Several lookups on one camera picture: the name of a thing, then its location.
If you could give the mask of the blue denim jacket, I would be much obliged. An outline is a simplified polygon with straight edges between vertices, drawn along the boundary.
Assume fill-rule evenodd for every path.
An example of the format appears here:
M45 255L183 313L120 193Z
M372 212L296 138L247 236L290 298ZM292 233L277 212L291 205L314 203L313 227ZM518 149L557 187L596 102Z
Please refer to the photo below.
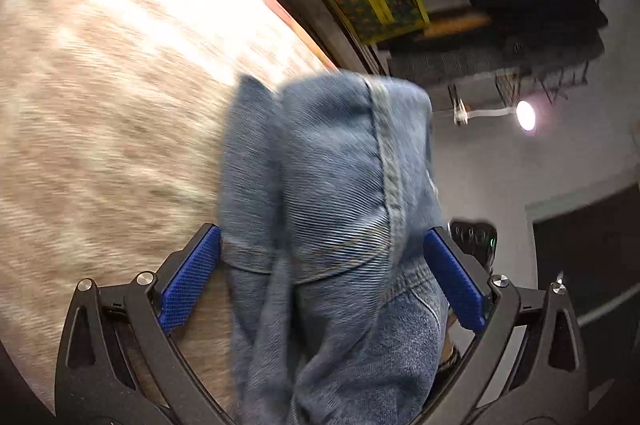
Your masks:
M219 194L241 424L407 424L448 305L423 256L442 223L432 104L411 82L244 76Z

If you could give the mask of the white clip lamp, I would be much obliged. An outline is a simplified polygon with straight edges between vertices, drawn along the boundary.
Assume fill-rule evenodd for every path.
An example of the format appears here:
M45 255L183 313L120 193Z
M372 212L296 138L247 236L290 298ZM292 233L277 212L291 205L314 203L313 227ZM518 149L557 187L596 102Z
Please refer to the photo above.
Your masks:
M533 132L537 125L537 115L533 105L520 101L515 106L501 108L485 108L485 110L468 111L462 100L454 102L454 123L458 126L468 125L471 119L513 116L518 125L526 132Z

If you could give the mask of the grey plaid hanging coat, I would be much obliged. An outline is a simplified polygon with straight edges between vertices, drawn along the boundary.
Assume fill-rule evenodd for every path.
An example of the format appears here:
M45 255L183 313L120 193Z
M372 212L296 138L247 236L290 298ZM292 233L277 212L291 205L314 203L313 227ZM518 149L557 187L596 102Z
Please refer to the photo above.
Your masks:
M599 58L604 43L598 32L500 37L475 33L445 39L402 40L390 48L388 67L397 78L423 88L515 70L544 76Z

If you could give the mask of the yellow hanging scarf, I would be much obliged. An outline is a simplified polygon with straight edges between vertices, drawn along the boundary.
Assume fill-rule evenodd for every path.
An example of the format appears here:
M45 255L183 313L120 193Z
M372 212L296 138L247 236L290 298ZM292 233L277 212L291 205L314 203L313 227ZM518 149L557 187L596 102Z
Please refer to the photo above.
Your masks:
M440 38L455 34L470 32L474 29L485 27L491 23L491 18L484 13L465 13L451 18L439 18L431 21L424 29L426 38Z

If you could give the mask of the beige checked bed mattress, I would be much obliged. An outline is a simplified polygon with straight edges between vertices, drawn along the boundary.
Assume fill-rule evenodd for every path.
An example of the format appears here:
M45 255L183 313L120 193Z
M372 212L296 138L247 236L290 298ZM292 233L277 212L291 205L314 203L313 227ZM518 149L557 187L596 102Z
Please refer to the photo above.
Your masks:
M216 217L239 78L330 67L276 0L1 0L1 339L43 403L76 283Z

